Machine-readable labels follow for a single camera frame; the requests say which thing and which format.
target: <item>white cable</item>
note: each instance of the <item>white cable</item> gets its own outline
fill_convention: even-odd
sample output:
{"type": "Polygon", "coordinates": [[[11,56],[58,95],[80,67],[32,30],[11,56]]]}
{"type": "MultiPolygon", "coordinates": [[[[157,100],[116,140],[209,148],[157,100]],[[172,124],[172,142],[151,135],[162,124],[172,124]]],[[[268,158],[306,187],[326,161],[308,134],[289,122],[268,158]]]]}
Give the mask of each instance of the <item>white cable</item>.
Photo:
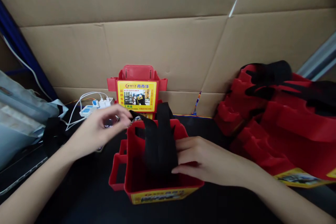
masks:
{"type": "Polygon", "coordinates": [[[65,121],[62,120],[62,121],[66,124],[66,129],[65,129],[65,131],[67,131],[68,129],[70,129],[70,128],[71,128],[72,126],[74,126],[75,124],[77,124],[77,123],[79,123],[79,122],[81,122],[81,121],[83,121],[83,120],[85,120],[85,119],[87,118],[87,117],[84,117],[84,118],[82,118],[82,119],[80,119],[80,120],[78,120],[78,121],[71,122],[72,115],[74,114],[74,111],[75,111],[75,109],[76,109],[77,104],[80,103],[80,107],[81,107],[81,108],[80,108],[80,111],[82,111],[82,99],[83,99],[84,97],[89,96],[89,95],[92,95],[92,94],[94,94],[94,93],[99,94],[100,97],[101,97],[101,99],[102,99],[101,94],[104,94],[104,95],[106,95],[106,97],[108,97],[107,94],[102,93],[102,92],[89,92],[89,93],[85,93],[85,94],[83,94],[83,95],[79,98],[79,100],[76,102],[76,104],[75,104],[75,106],[74,106],[74,108],[73,108],[73,110],[72,110],[72,113],[71,113],[71,115],[70,115],[69,122],[67,123],[67,122],[65,122],[65,121]]]}
{"type": "Polygon", "coordinates": [[[17,54],[16,54],[16,52],[14,52],[14,50],[11,48],[11,46],[9,45],[9,43],[8,43],[8,41],[7,41],[7,39],[5,38],[5,36],[3,36],[3,40],[4,40],[4,42],[6,43],[6,45],[8,46],[8,48],[11,50],[11,52],[14,54],[14,56],[19,60],[19,61],[21,61],[21,63],[23,64],[23,65],[25,65],[26,66],[26,68],[28,68],[32,73],[33,73],[33,75],[34,75],[34,78],[35,78],[35,80],[36,80],[36,83],[37,83],[37,85],[38,85],[38,87],[41,89],[41,91],[46,95],[46,97],[48,97],[51,101],[53,101],[53,99],[51,99],[50,98],[50,96],[49,95],[47,95],[47,93],[43,90],[43,88],[41,87],[41,85],[40,85],[40,83],[39,83],[39,80],[37,79],[37,76],[36,76],[36,74],[35,74],[35,72],[33,71],[33,69],[31,69],[17,54]]]}

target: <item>yellow label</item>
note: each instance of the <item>yellow label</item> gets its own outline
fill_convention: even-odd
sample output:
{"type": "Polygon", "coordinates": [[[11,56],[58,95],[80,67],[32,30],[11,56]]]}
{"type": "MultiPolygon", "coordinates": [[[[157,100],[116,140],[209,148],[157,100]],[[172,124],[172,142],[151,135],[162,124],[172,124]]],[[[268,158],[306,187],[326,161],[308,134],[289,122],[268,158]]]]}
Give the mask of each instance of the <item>yellow label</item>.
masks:
{"type": "Polygon", "coordinates": [[[303,188],[312,188],[334,182],[316,178],[304,172],[300,168],[294,168],[284,173],[280,173],[274,177],[288,186],[303,188]]]}
{"type": "Polygon", "coordinates": [[[156,82],[118,81],[118,102],[128,110],[154,112],[156,82]]]}
{"type": "Polygon", "coordinates": [[[140,192],[137,194],[132,194],[132,202],[134,205],[172,201],[172,200],[182,200],[188,195],[196,191],[198,187],[194,188],[183,188],[183,189],[172,189],[172,190],[157,190],[140,192]]]}
{"type": "Polygon", "coordinates": [[[327,174],[328,177],[336,179],[336,168],[327,174]]]}
{"type": "MultiPolygon", "coordinates": [[[[153,120],[153,114],[154,113],[139,113],[139,114],[143,115],[144,117],[147,117],[148,119],[152,119],[153,120]]],[[[133,121],[141,121],[140,116],[135,117],[133,121]]]]}

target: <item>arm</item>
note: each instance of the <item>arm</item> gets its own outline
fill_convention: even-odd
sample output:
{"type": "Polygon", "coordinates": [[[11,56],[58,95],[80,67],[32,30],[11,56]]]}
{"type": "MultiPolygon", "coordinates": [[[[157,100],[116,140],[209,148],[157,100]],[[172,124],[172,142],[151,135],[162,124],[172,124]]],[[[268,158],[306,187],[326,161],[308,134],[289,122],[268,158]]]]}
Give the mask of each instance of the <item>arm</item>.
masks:
{"type": "Polygon", "coordinates": [[[179,166],[172,173],[187,174],[222,186],[248,188],[285,224],[336,223],[329,214],[275,180],[255,163],[208,140],[184,138],[176,141],[176,148],[180,151],[179,166]],[[192,161],[197,161],[199,166],[183,165],[192,161]]]}
{"type": "Polygon", "coordinates": [[[130,112],[119,105],[92,113],[68,142],[0,205],[1,222],[34,223],[73,162],[94,152],[126,129],[131,123],[128,117],[131,117],[130,112]],[[104,120],[114,115],[118,115],[120,121],[105,128],[104,120]]]}

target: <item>hand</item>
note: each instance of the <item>hand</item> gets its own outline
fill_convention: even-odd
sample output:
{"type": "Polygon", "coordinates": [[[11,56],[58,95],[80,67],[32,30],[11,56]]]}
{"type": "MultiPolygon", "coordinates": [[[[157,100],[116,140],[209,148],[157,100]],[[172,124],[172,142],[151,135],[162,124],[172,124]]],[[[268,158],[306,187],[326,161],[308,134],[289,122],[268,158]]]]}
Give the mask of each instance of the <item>hand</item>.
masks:
{"type": "Polygon", "coordinates": [[[204,181],[222,186],[241,186],[249,188],[251,180],[264,175],[255,163],[233,154],[218,145],[202,138],[188,137],[176,141],[179,166],[172,173],[183,173],[204,181]],[[197,167],[184,165],[198,162],[197,167]]]}
{"type": "Polygon", "coordinates": [[[115,135],[129,127],[131,113],[119,104],[95,110],[72,135],[63,146],[73,158],[77,160],[105,145],[115,135]],[[119,121],[111,128],[105,128],[104,121],[118,116],[119,121]]]}

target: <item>red plastic tool caddy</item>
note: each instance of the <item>red plastic tool caddy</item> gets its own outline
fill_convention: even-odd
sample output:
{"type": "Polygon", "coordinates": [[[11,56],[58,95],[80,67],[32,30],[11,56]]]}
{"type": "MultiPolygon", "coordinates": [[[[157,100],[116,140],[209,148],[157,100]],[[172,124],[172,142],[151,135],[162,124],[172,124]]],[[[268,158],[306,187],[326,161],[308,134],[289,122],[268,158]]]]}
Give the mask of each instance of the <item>red plastic tool caddy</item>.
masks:
{"type": "Polygon", "coordinates": [[[121,106],[153,119],[159,91],[167,90],[167,81],[160,79],[150,65],[126,65],[118,77],[107,79],[107,86],[109,91],[117,92],[117,102],[121,106]]]}
{"type": "Polygon", "coordinates": [[[303,142],[290,138],[285,131],[264,128],[252,119],[232,142],[230,150],[255,162],[288,186],[312,188],[333,183],[331,178],[320,176],[329,170],[314,159],[320,150],[309,147],[307,150],[303,146],[303,142]]]}
{"type": "MultiPolygon", "coordinates": [[[[253,64],[245,66],[239,76],[233,80],[230,93],[217,108],[218,112],[214,120],[226,136],[233,135],[240,125],[249,121],[252,117],[251,111],[265,109],[267,106],[267,100],[245,93],[248,88],[255,86],[252,83],[252,76],[247,72],[255,72],[256,70],[257,68],[253,64]]],[[[309,86],[311,81],[293,73],[292,80],[285,83],[309,86]]],[[[274,88],[275,93],[279,93],[280,90],[296,91],[288,86],[271,85],[270,88],[274,88]]]]}
{"type": "Polygon", "coordinates": [[[312,82],[278,63],[243,67],[215,121],[225,135],[238,134],[232,152],[285,184],[310,188],[332,183],[336,117],[324,114],[333,114],[335,85],[312,82]]]}
{"type": "MultiPolygon", "coordinates": [[[[174,129],[174,139],[188,137],[186,129],[177,119],[170,120],[174,129]]],[[[204,181],[184,174],[178,174],[170,187],[162,188],[146,178],[146,166],[143,161],[145,140],[135,134],[136,128],[145,128],[143,121],[134,122],[127,129],[127,140],[122,140],[119,153],[114,155],[109,185],[114,191],[125,190],[133,204],[144,204],[171,200],[182,200],[204,185],[204,181]],[[117,184],[119,164],[126,164],[125,182],[117,184]]]]}

